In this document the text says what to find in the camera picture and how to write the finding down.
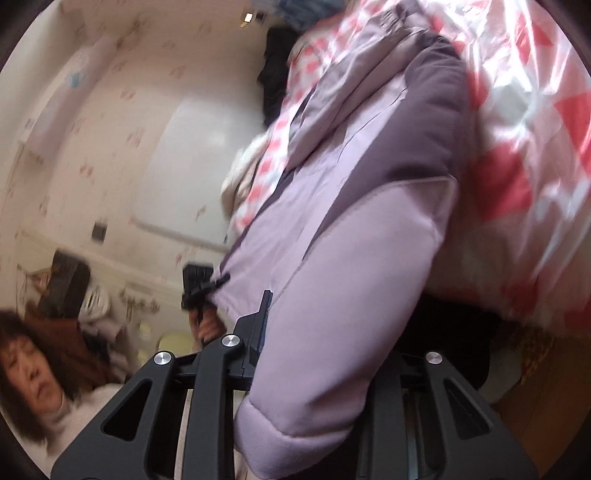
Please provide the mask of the person's left hand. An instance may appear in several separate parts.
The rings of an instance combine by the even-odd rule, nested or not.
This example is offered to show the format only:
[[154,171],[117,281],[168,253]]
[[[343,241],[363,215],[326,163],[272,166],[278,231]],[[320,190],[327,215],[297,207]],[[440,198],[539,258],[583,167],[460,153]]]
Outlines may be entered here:
[[195,346],[205,346],[223,336],[226,327],[217,315],[217,310],[211,304],[206,304],[201,310],[188,312],[189,326]]

